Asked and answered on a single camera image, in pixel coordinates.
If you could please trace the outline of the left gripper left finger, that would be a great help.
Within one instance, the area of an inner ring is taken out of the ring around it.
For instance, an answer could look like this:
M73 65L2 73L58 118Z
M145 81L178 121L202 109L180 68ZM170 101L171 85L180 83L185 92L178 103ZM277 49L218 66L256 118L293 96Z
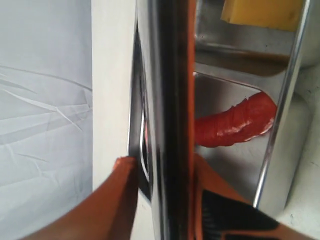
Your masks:
M27 240L128 240L138 201L138 163L120 157L89 197Z

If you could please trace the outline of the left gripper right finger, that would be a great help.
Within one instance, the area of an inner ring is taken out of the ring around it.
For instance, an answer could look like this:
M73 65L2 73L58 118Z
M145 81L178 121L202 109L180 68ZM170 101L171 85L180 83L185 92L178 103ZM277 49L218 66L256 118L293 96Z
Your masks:
M194 155L196 240L308 240L254 208L200 155Z

